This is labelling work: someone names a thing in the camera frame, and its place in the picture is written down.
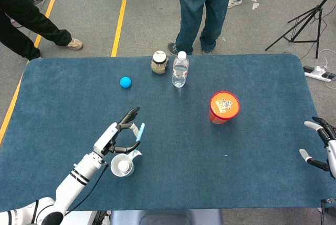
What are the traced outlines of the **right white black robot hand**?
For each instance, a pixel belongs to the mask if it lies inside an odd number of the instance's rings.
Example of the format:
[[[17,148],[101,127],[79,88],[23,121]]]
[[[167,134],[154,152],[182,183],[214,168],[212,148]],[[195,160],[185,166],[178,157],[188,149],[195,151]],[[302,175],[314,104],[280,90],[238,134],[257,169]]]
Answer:
[[[320,117],[312,117],[312,120],[314,122],[305,121],[304,125],[318,133],[327,152],[327,162],[314,159],[305,149],[299,149],[299,153],[306,163],[329,172],[335,179],[335,127]]]

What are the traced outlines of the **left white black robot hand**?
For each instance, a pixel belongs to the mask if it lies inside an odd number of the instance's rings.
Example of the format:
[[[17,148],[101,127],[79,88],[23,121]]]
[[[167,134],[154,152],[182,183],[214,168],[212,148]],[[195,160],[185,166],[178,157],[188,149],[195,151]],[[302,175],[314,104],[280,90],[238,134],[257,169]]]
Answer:
[[[129,154],[134,151],[140,145],[139,140],[131,147],[117,147],[116,138],[124,129],[131,129],[136,137],[140,136],[139,129],[131,122],[136,118],[139,110],[140,107],[133,108],[119,122],[112,123],[95,142],[93,151],[101,158],[104,158],[109,152]]]

